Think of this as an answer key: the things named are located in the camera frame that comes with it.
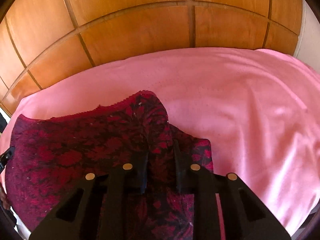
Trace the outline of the person left hand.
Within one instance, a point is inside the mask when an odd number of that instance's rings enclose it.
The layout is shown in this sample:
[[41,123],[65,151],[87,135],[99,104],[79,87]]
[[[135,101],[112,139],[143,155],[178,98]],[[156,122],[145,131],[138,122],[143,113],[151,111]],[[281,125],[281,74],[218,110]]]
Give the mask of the person left hand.
[[10,203],[9,203],[7,194],[3,189],[2,184],[0,184],[0,198],[1,198],[1,202],[2,202],[2,205],[3,205],[4,209],[9,210],[10,209]]

